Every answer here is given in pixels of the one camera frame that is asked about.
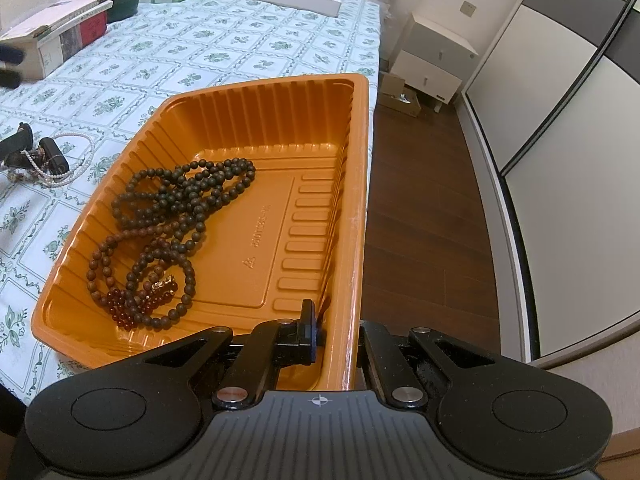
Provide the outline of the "white grey sliding wardrobe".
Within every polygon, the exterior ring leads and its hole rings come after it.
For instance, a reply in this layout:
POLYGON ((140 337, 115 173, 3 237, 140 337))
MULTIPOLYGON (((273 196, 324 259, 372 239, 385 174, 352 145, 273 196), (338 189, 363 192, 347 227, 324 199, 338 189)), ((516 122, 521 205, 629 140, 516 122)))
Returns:
POLYGON ((639 0, 521 0, 463 102, 497 178, 518 329, 542 367, 639 327, 639 0))

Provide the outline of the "black cylinder tube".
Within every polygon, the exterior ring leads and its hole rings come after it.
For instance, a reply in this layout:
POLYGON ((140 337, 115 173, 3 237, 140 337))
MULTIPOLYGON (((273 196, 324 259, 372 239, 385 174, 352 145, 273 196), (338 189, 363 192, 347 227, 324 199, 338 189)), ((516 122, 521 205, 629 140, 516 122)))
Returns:
POLYGON ((43 151, 43 159, 40 168, 46 170, 48 174, 61 177, 70 171, 70 165, 61 152, 58 144, 52 138, 42 138, 39 147, 43 151))

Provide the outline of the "cardboard box with books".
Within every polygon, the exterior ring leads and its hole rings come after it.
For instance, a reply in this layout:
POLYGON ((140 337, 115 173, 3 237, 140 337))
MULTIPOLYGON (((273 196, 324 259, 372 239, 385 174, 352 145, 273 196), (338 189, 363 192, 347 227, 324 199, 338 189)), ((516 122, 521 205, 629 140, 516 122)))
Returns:
POLYGON ((60 0, 1 34, 2 47, 20 49, 17 73, 43 80, 106 32, 112 0, 60 0))

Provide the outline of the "white bedside nightstand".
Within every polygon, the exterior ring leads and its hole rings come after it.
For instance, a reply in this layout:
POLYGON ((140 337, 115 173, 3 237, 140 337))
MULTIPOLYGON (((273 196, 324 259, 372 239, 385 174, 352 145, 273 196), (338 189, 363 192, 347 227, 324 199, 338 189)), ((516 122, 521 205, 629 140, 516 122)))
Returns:
POLYGON ((468 40, 411 12, 390 55, 390 72, 430 96, 438 113, 471 77, 479 60, 468 40))

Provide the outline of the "black strap watch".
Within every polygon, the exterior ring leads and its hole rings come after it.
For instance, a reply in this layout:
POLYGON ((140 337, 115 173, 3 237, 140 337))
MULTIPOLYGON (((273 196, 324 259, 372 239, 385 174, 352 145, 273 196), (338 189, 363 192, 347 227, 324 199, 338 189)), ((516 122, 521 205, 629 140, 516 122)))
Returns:
POLYGON ((29 124, 21 122, 17 130, 1 141, 1 168, 16 167, 22 157, 22 151, 28 152, 34 145, 34 135, 29 124))

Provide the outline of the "wall socket plate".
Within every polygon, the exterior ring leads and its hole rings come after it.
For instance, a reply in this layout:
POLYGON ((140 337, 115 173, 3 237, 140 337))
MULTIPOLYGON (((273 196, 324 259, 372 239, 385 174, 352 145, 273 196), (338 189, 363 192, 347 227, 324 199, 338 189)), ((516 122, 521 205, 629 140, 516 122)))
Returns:
POLYGON ((472 18, 475 11, 476 11, 476 6, 474 6, 473 3, 470 3, 469 1, 466 1, 466 0, 462 2, 462 5, 460 6, 460 12, 462 14, 464 14, 468 18, 472 18))

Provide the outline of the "orange plastic tray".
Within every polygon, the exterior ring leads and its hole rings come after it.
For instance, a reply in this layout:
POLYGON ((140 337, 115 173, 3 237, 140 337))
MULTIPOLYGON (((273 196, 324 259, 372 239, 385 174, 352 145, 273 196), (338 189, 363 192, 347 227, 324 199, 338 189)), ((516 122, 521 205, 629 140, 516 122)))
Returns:
POLYGON ((76 221, 32 314, 32 333, 95 368, 221 325, 237 334, 316 307, 324 345, 285 389, 352 385, 366 224, 367 79, 314 75, 229 84, 163 102, 102 179, 76 221), (246 158, 252 185, 206 224, 193 255, 195 297, 169 330, 122 330, 90 297, 86 274, 117 232, 114 199, 145 169, 246 158))

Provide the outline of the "small cardboard box on floor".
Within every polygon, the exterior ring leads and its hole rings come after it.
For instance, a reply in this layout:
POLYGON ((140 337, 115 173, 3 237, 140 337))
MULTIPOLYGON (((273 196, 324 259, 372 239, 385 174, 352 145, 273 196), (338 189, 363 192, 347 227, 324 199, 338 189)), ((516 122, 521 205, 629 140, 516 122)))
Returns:
POLYGON ((421 111, 418 95, 405 79, 386 72, 380 73, 378 104, 410 117, 418 117, 421 111))

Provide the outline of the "floral green white bedsheet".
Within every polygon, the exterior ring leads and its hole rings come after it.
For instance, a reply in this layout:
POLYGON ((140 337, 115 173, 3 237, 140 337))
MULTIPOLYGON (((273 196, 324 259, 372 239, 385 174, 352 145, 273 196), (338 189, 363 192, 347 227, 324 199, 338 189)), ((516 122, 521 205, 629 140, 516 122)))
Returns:
POLYGON ((28 403, 80 365, 39 342, 30 317, 82 208, 167 98, 217 84, 357 73, 375 82, 381 8, 342 0, 334 18, 257 0, 143 3, 46 79, 1 95, 1 132, 29 124, 84 172, 62 188, 1 182, 1 382, 28 403))

